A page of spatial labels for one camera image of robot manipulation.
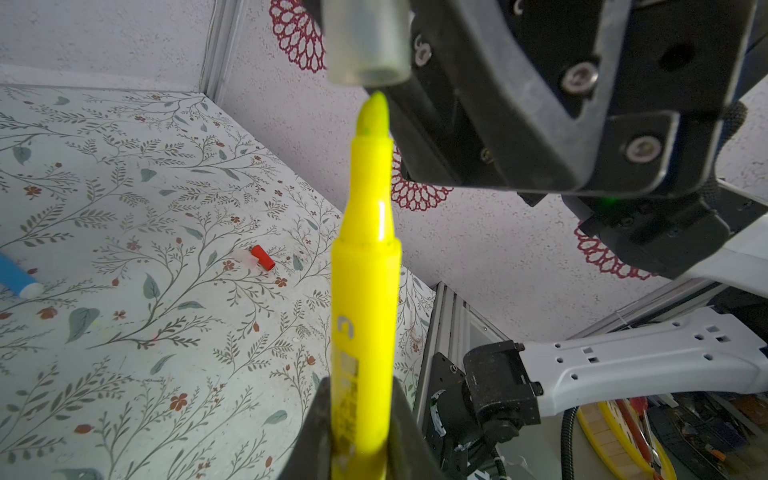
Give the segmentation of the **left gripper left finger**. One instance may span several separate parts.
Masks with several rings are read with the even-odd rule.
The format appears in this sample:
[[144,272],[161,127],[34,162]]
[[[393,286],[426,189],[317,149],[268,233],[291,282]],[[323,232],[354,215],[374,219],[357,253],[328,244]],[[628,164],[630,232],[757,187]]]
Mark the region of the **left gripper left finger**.
[[331,380],[322,379],[279,480],[331,478]]

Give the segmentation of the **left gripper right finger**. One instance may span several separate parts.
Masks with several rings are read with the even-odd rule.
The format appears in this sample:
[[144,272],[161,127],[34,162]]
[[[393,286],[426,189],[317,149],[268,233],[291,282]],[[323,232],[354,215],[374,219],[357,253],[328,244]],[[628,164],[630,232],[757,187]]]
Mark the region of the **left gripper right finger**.
[[444,479],[416,423],[401,382],[394,377],[387,440],[387,473],[391,480]]

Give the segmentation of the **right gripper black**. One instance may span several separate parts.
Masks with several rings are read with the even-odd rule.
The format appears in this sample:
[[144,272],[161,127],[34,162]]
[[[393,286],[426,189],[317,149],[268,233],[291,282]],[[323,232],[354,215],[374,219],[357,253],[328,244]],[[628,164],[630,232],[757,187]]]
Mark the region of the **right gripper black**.
[[621,278],[676,279],[767,214],[767,202],[720,180],[673,199],[564,196],[587,262]]

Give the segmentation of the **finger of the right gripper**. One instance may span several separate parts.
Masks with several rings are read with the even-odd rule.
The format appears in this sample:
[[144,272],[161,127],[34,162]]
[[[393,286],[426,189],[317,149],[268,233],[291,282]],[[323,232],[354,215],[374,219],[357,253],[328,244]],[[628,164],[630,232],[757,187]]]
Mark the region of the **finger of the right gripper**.
[[685,195],[708,177],[752,1],[416,1],[429,50],[385,92],[404,179]]

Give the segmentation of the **yellow highlighter pen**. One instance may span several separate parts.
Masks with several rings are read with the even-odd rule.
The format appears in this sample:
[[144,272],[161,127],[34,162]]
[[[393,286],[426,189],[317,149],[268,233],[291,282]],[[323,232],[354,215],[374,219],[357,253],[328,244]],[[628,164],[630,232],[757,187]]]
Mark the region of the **yellow highlighter pen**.
[[331,476],[383,479],[393,389],[402,247],[395,235],[389,108],[363,104],[350,187],[331,250]]

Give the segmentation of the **clear yellow pen cap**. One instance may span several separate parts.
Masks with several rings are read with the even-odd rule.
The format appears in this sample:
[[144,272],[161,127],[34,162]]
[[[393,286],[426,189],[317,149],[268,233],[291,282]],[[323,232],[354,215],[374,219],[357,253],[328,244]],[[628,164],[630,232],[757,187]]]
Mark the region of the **clear yellow pen cap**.
[[331,83],[377,88],[408,80],[408,1],[327,0],[320,6]]

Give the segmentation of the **blue pen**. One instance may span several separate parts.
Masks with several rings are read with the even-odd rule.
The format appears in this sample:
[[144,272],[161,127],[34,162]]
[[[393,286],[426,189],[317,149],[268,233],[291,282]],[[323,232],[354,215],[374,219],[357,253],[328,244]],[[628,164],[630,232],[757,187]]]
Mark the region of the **blue pen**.
[[5,255],[1,255],[0,274],[1,285],[21,299],[34,299],[44,292],[44,286],[40,282]]

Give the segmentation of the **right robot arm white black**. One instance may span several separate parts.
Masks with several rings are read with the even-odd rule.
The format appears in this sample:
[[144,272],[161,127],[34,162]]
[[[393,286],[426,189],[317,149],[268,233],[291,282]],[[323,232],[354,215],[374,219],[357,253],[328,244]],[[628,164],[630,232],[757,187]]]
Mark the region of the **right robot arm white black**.
[[[767,70],[763,1],[415,1],[414,77],[388,88],[409,180],[559,195],[623,263],[767,292],[767,206],[716,157]],[[606,400],[758,393],[766,343],[701,309],[576,341],[433,359],[422,434],[395,416],[396,479],[463,479],[528,425]]]

